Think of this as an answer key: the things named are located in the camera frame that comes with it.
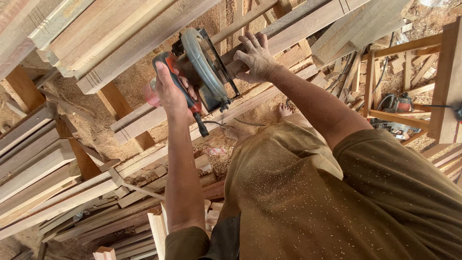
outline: saw handle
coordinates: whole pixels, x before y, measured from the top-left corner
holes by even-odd
[[[173,64],[175,64],[175,56],[173,56],[173,53],[171,52],[163,52],[159,55],[157,55],[153,60],[152,60],[152,66],[154,67],[154,70],[157,72],[156,68],[156,62],[162,62],[163,64],[166,64],[167,67],[169,68],[170,72],[170,77],[173,80],[173,83],[183,92],[184,97],[186,98],[186,102],[188,104],[188,108],[191,110],[191,112],[194,114],[196,112],[201,112],[202,110],[202,104],[201,101],[194,101],[192,97],[189,95],[188,91],[186,90],[185,86],[181,82],[180,77],[175,74],[175,71],[173,70]]]

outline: shirt sleeve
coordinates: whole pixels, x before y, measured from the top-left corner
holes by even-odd
[[[427,247],[462,252],[462,191],[420,153],[385,130],[361,130],[337,144],[333,154],[344,182]]]
[[[199,227],[189,227],[168,234],[165,260],[196,260],[207,254],[210,239]]]

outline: bare foot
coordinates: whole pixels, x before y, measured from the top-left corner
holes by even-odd
[[[279,103],[278,113],[279,113],[279,122],[280,122],[285,117],[292,115],[292,109],[287,107],[286,104],[284,103]]]
[[[220,130],[226,134],[226,137],[234,140],[245,139],[250,136],[250,134],[239,131],[228,125],[220,127]]]

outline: dirt floor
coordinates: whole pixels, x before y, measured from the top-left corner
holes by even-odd
[[[413,29],[404,33],[409,40],[415,40],[418,38],[434,35],[442,32],[442,26],[451,22],[454,22],[456,15],[449,16],[448,11],[458,4],[462,0],[451,0],[444,7],[426,7],[420,5],[418,0],[408,5],[408,12],[412,15],[417,16],[417,19],[413,21]],[[234,19],[234,12],[236,10],[236,2],[234,0],[227,0],[227,19],[228,24],[232,23]],[[248,12],[252,7],[255,7],[255,2],[244,0],[244,12]],[[190,27],[204,27],[207,32],[212,36],[219,31],[219,20],[218,20],[218,6],[205,12],[197,20],[192,22]],[[266,21],[263,17],[259,17],[257,20],[252,22],[249,26],[245,27],[246,31],[256,33],[266,26]],[[171,42],[178,40],[178,35],[172,37]],[[227,39],[227,49],[231,49],[239,43],[237,40],[237,34]],[[133,109],[136,109],[145,104],[143,92],[141,87],[150,81],[155,76],[154,69],[152,68],[152,59],[161,51],[166,49],[164,44],[144,58],[136,62],[133,66],[128,68],[125,72],[114,79],[114,83],[125,97],[127,102]],[[29,56],[21,63],[26,68],[48,68],[51,66],[48,63],[42,62],[36,52],[31,52]],[[435,62],[432,67],[436,68],[437,63]],[[414,77],[421,66],[413,67]],[[433,74],[428,80],[421,80],[416,87],[427,84],[430,80],[434,79],[436,73]],[[402,93],[402,72],[396,75],[391,75],[389,71],[382,84],[382,93]],[[124,145],[118,145],[117,141],[113,137],[113,132],[110,129],[110,125],[115,122],[109,111],[106,109],[100,98],[96,94],[84,95],[78,86],[76,85],[77,80],[75,78],[63,78],[60,74],[56,75],[52,80],[45,84],[44,89],[59,96],[61,99],[72,104],[73,106],[85,111],[89,115],[95,118],[95,124],[92,124],[78,115],[74,115],[61,105],[58,105],[60,114],[66,114],[72,121],[74,126],[77,128],[78,133],[75,135],[77,139],[84,145],[96,150],[105,160],[118,158],[121,161],[136,156],[139,153],[136,145],[133,142],[128,142]],[[248,84],[246,82],[236,80],[236,84],[241,92],[249,90],[255,85]],[[364,89],[361,89],[359,96],[364,94]],[[11,97],[6,93],[4,88],[0,87],[0,124],[3,126],[13,126],[20,117],[12,112],[5,104],[6,100]],[[431,104],[432,91],[427,91],[413,97],[413,101],[422,104]],[[243,115],[237,117],[242,122],[270,125],[277,122],[277,104],[285,102],[286,97],[280,94],[271,100],[268,100],[264,104],[258,106],[252,111],[248,111]],[[237,120],[232,120],[228,123],[229,125],[249,133],[256,133],[258,126],[244,124]],[[155,149],[162,147],[165,144],[167,138],[167,123],[163,122],[159,126],[151,129],[151,136],[156,141],[157,145]],[[229,162],[231,160],[231,152],[234,147],[235,141],[228,139],[222,131],[212,130],[210,136],[206,138],[198,138],[193,142],[195,149],[195,156],[198,157],[201,154],[207,153],[207,148],[221,148],[224,149],[223,155],[209,155],[209,160],[213,167],[213,172],[224,179],[228,171]],[[425,135],[418,138],[416,141],[410,143],[408,146],[417,149],[422,152],[430,148],[433,144],[433,139],[427,138]],[[159,160],[158,162],[152,163],[147,167],[137,171],[127,178],[128,181],[133,182],[139,186],[145,185],[154,181],[157,176],[153,172],[153,169],[160,163],[168,167],[167,160]],[[9,260],[19,252],[24,251],[24,248],[31,248],[35,256],[38,252],[39,239],[35,235],[37,233],[37,226],[19,232],[7,239],[4,239],[0,243],[0,260]],[[73,240],[68,240],[64,243],[50,242],[47,251],[47,260],[83,260],[90,259],[91,252],[100,245],[108,245],[111,242],[122,239],[133,233],[133,229],[124,229],[115,234],[102,237],[93,241],[92,243],[81,246]]]

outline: circular saw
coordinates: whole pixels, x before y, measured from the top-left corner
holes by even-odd
[[[172,80],[183,92],[202,137],[207,136],[207,128],[200,116],[202,104],[207,112],[216,109],[223,112],[231,104],[225,84],[230,83],[235,93],[232,99],[237,98],[240,93],[205,29],[187,28],[183,34],[180,34],[180,40],[172,45],[171,52],[157,55],[152,60],[152,66],[157,73],[156,61],[161,61],[169,67]],[[181,76],[186,77],[194,86],[198,100],[193,100],[190,97],[180,80]]]

